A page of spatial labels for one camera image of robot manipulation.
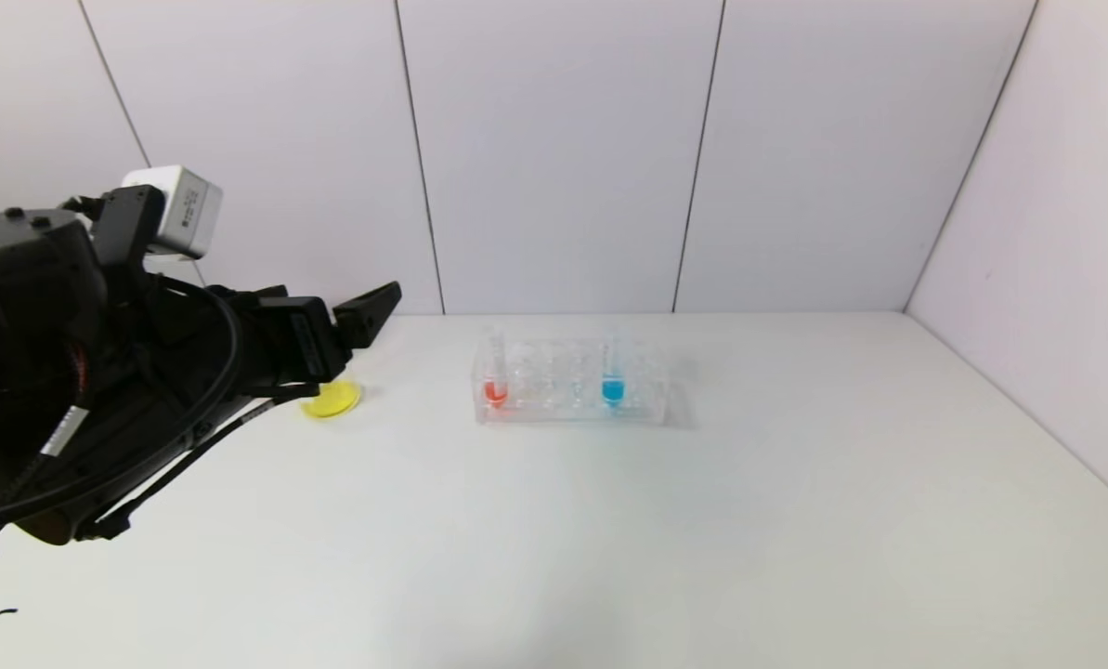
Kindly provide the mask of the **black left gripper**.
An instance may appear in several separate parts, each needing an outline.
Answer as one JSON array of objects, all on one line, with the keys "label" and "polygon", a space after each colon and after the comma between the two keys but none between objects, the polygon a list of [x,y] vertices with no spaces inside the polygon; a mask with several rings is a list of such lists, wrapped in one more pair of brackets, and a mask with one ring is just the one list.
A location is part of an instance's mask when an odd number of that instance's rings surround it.
[{"label": "black left gripper", "polygon": [[188,450],[256,398],[297,399],[370,348],[402,297],[397,281],[334,306],[285,285],[234,291],[160,284],[148,316],[146,446]]}]

